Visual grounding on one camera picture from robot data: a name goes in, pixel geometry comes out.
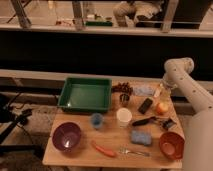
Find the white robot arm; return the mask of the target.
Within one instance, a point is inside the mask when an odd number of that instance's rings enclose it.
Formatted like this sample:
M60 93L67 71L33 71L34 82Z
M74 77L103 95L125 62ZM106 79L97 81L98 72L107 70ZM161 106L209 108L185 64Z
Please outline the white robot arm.
M182 170L213 171L213 95L190 76L193 69L191 58L169 59L163 81L177 85L196 112L185 135Z

